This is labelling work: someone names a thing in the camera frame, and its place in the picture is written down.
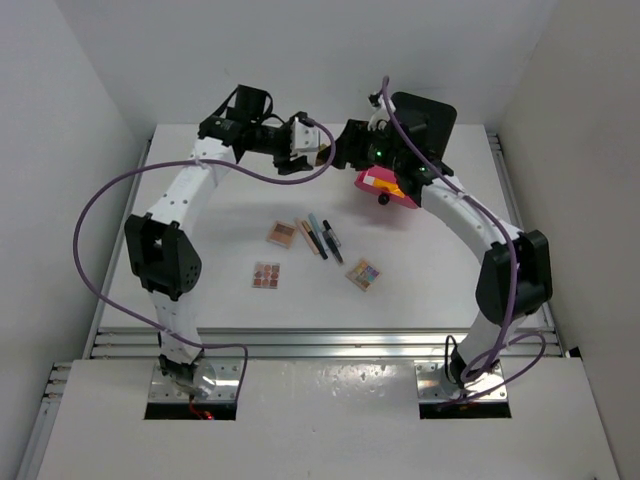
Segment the colorful eyeshadow palette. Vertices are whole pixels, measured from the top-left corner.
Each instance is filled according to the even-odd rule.
[[[364,258],[347,273],[347,278],[366,292],[380,276],[380,270]]]
[[[296,238],[297,229],[288,223],[276,222],[267,235],[267,242],[275,243],[281,247],[289,248]]]
[[[253,287],[254,288],[278,288],[280,281],[280,264],[279,263],[256,263],[253,269]]]

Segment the metal base plate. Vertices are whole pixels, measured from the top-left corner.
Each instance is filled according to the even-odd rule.
[[[193,409],[210,412],[216,420],[235,420],[241,369],[240,360],[202,358],[198,360],[194,373],[194,390],[176,384],[169,375],[163,375],[160,363],[156,362],[145,419],[197,419],[189,408],[193,397]]]
[[[460,390],[444,375],[444,360],[415,362],[420,418],[511,418],[506,386],[468,403],[446,405],[460,396]],[[485,373],[475,382],[465,385],[471,396],[504,382],[498,362],[492,373]]]

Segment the black base edge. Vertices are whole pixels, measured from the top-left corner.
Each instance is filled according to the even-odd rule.
[[[420,404],[421,420],[444,420],[451,418],[511,418],[509,404],[470,403],[442,407],[438,404]]]
[[[235,420],[236,404],[194,403],[194,409],[202,417],[198,417],[189,409],[188,403],[149,403],[144,412],[145,420]]]

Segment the eyeshadow palette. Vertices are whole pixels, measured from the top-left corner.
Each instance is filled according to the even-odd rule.
[[[296,238],[296,227],[283,222],[276,222],[267,235],[267,242],[289,248]]]
[[[358,285],[363,291],[367,291],[373,282],[380,276],[380,270],[371,265],[364,258],[349,272],[347,278]]]
[[[257,262],[253,269],[254,288],[278,288],[280,264]]]

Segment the cosmetic item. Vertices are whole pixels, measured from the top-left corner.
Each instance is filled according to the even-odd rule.
[[[280,281],[280,264],[257,262],[253,268],[253,288],[278,288]]]
[[[322,232],[322,235],[324,236],[324,241],[327,242],[327,246],[329,247],[329,250],[331,250],[331,253],[333,253],[333,256],[335,257],[336,261],[340,265],[342,265],[344,261],[342,260],[342,255],[340,255],[340,252],[338,251],[338,247],[336,247],[336,244],[333,241],[333,238],[331,238],[331,235],[329,235],[329,232],[326,230]]]
[[[296,238],[296,227],[284,222],[276,222],[267,235],[267,242],[290,248]]]
[[[313,213],[309,214],[309,222],[311,223],[311,228],[313,229],[313,233],[317,237],[320,244],[323,247],[326,247],[327,245],[323,242],[323,238],[322,238],[322,229],[320,228],[320,224],[318,223],[318,220],[316,219],[316,216]]]
[[[320,253],[320,251],[318,250],[318,247],[316,247],[316,244],[313,243],[313,240],[311,240],[311,237],[305,230],[304,225],[302,225],[302,220],[300,220],[299,218],[296,218],[295,222],[296,222],[296,226],[298,227],[298,230],[300,230],[300,235],[302,235],[302,238],[305,239],[305,241],[307,242],[307,245],[309,245],[309,248],[311,249],[313,254],[317,255],[318,253]]]
[[[358,285],[364,292],[369,290],[379,276],[380,270],[364,258],[352,270],[347,272],[347,278]]]
[[[341,247],[342,244],[340,243],[340,240],[338,240],[338,236],[336,235],[336,232],[334,232],[333,228],[331,228],[331,225],[329,225],[329,222],[327,222],[326,220],[323,220],[322,225],[324,226],[324,229],[327,232],[329,232],[329,235],[331,235],[331,238],[333,239],[333,243],[336,244],[336,247]]]
[[[311,240],[315,244],[316,248],[318,249],[318,252],[320,252],[320,256],[323,258],[323,260],[326,260],[327,258],[329,258],[329,256],[327,255],[327,252],[324,251],[324,248],[323,248],[322,244],[320,243],[320,239],[317,238],[315,236],[315,234],[313,233],[313,230],[311,230],[311,227],[309,226],[309,223],[306,220],[303,220],[302,221],[302,226],[307,231],[307,234],[309,235],[309,237],[311,238]]]

